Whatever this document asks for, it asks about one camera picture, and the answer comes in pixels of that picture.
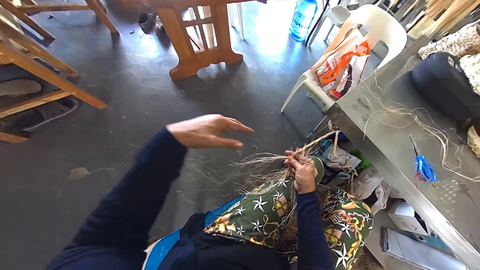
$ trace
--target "scissors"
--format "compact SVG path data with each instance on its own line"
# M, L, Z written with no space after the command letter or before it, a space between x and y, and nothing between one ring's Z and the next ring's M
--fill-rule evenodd
M410 135L410 140L413 144L413 150L415 150L415 168L417 170L415 178L420 181L437 181L437 174L430 166L427 159L418 154L417 144L413 140L412 135Z

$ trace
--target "blue fabric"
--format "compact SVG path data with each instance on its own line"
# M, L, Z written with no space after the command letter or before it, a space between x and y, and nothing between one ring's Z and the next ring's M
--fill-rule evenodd
M165 255L167 255L179 238L180 230L176 230L175 232L160 239L160 241L155 244L152 252L150 252L150 255L148 256L147 263L145 264L145 270L157 270L158 266L163 261L163 258L165 258Z
M242 196L238 196L222 206L217 207L215 210L208 212L208 214L205 216L205 227L214 222L219 216L225 213L225 211L227 211L232 205L240 201L242 198ZM145 264L145 270L157 270L158 266L163 261L163 258L165 258L165 255L167 255L179 238L180 230L177 230L174 233L171 233L160 239L160 241L155 244L154 248L150 252L150 255L148 256L147 263Z

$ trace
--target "metal table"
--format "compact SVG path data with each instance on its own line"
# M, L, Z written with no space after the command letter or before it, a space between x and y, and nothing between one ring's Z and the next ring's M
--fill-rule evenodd
M455 123L437 112L412 87L393 82L411 70L413 66L408 68L406 63L415 60L412 56L427 41L424 37L417 39L338 100L326 114L455 255L469 269L480 270L480 183L443 168L439 140L419 124L411 123L411 115L384 112L385 105L389 110L415 109L414 114L425 124L444 130L448 136L446 160L451 167L458 167L456 171L470 177L480 176L480 160L468 146L460 144L452 130ZM420 154L434 167L437 182L415 182L415 153L409 135L413 135Z

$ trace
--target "gray floor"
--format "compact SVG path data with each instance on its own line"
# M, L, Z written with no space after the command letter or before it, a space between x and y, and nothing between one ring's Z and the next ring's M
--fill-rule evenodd
M89 11L40 13L34 19L57 39L49 50L80 72L79 87L108 104L80 104L72 115L49 123L20 144L0 143L0 261L5 269L42 269L127 171L141 145L165 124L206 113L235 117L256 130L232 134L245 143L236 152L188 154L152 230L162 237L195 212L235 197L244 178L233 161L255 152L282 153L302 145L322 118L302 90L283 115L280 108L298 77L322 54L320 35L307 49L288 35L294 1L243 4L245 41L232 29L232 46L244 62L211 65L172 82L178 61L168 41L145 35L135 13L109 6L121 32L118 44ZM70 170L91 174L69 179Z

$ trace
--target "green patterned cloth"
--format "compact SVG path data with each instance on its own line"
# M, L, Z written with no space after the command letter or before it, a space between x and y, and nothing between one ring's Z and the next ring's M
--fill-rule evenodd
M323 164L317 156L309 158L315 161L318 171L315 184L318 184L324 174ZM280 185L272 181L265 182L254 190L258 194L245 196L204 231L243 243L248 241L275 248L288 256L290 262L295 262L296 215L288 215L292 208L292 184L290 178ZM370 208L339 187L327 193L322 206L324 233L332 250L335 268L350 270L372 229Z

